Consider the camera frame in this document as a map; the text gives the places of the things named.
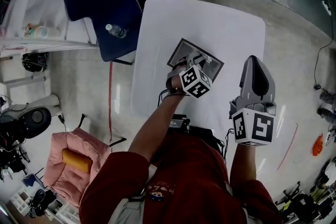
navy blue chair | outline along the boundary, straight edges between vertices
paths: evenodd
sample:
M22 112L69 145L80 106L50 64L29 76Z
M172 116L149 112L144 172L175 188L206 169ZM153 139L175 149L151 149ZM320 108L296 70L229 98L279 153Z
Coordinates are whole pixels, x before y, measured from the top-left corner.
M138 0L64 0L64 3L69 20L91 18L104 61L131 65L117 58L136 50L142 18ZM126 29L126 37L111 35L105 29L107 24Z

red sweatshirt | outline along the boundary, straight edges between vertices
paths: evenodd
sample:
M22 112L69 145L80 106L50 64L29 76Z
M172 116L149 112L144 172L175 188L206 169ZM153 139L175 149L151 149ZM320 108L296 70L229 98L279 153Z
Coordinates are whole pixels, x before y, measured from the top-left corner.
M146 186L144 224L246 223L243 207L263 224L282 223L261 182L247 181L231 196L223 157L199 138L168 135L152 163L158 168ZM121 199L142 191L148 166L136 153L110 154L82 198L81 223L108 223ZM162 199L153 200L158 192Z

black speaker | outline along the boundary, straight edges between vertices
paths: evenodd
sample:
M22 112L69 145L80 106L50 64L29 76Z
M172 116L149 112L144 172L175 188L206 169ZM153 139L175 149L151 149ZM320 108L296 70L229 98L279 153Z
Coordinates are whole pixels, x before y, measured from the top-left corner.
M45 107L33 108L22 114L19 119L22 134L27 139L44 132L51 123L51 114Z

pink chair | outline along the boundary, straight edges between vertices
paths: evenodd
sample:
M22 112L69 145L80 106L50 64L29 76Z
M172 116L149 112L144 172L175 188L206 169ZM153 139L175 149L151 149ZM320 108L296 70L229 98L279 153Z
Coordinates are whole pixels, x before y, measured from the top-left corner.
M92 159L90 173L82 172L62 161L62 151L69 149ZM81 198L111 152L110 147L92 135L76 128L72 132L55 133L44 174L44 184L72 205L79 207Z

plastic bottle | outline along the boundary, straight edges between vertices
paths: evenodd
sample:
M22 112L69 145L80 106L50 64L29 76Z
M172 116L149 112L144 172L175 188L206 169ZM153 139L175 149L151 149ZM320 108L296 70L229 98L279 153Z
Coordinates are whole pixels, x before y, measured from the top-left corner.
M124 38L127 35L127 30L122 29L118 25L107 24L105 29L115 37Z
M27 24L25 28L25 36L34 38L56 38L60 36L60 31L53 27Z

